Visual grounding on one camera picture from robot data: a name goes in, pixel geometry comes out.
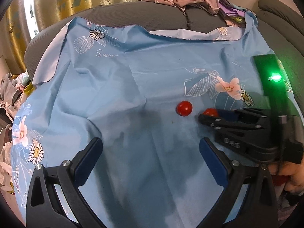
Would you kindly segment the person's right hand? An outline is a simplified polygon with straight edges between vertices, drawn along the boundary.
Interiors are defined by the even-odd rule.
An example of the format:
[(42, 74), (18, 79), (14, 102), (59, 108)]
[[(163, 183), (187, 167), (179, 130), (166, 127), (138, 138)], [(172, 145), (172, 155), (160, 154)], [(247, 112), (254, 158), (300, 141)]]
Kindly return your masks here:
[(268, 166), (272, 175), (288, 177), (284, 190), (292, 194), (303, 192), (303, 162), (295, 164), (291, 162), (271, 163)]

